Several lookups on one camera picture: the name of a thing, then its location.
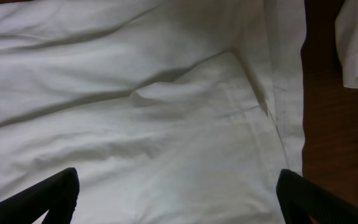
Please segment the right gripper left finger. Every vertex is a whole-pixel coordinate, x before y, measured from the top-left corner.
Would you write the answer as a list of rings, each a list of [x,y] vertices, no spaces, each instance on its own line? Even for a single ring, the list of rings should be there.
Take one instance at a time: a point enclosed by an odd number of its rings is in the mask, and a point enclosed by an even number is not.
[[[32,224],[43,214],[44,224],[69,224],[80,183],[70,167],[0,202],[0,224]]]

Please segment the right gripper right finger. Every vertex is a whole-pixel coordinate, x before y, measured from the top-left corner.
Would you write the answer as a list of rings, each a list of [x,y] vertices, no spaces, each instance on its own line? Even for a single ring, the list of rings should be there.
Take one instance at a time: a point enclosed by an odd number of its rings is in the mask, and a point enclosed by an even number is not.
[[[358,208],[291,170],[281,170],[276,194],[286,224],[358,224]]]

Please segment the white robot print t-shirt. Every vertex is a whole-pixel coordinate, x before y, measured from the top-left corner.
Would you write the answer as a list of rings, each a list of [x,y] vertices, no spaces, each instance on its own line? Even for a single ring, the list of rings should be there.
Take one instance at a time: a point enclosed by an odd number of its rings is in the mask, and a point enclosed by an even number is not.
[[[66,168],[73,223],[283,223],[303,1],[0,4],[0,201]]]

